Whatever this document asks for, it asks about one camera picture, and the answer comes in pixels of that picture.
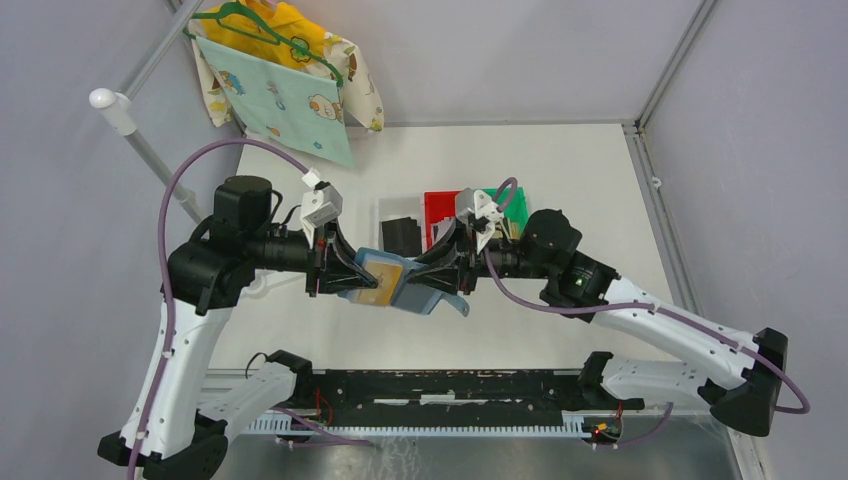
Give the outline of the blue leather card holder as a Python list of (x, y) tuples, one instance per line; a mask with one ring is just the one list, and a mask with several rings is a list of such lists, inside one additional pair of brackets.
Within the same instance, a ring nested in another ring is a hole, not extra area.
[(468, 302), (457, 294), (448, 294), (425, 285), (412, 284), (408, 275), (423, 264), (371, 248), (360, 248), (355, 263), (378, 280), (375, 289), (356, 289), (338, 293), (350, 303), (373, 307), (391, 307), (408, 313), (429, 315), (440, 303), (446, 303), (463, 317), (470, 314)]

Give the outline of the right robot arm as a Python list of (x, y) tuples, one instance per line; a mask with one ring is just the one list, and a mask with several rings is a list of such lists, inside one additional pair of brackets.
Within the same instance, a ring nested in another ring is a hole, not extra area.
[(479, 250), (475, 232), (455, 221), (418, 257), (408, 280), (468, 295), (488, 277), (526, 308), (625, 333), (671, 355), (642, 362), (591, 354), (577, 382), (580, 400), (591, 408), (613, 399), (690, 404), (736, 431), (768, 436), (789, 382), (787, 336), (772, 328), (737, 330), (664, 302), (579, 252), (581, 238), (561, 211), (543, 209), (530, 215), (519, 239)]

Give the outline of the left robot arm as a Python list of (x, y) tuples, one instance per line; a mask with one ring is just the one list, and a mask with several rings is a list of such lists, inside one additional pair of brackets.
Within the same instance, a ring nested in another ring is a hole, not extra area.
[(137, 405), (97, 448), (130, 477), (209, 479), (231, 443), (265, 412), (312, 399), (310, 361), (277, 352), (229, 392), (200, 401), (220, 335), (258, 271), (301, 273), (311, 296), (377, 286), (336, 222), (312, 234), (282, 232), (272, 221), (276, 196), (264, 178), (228, 178), (215, 191), (211, 216), (168, 257), (156, 350)]

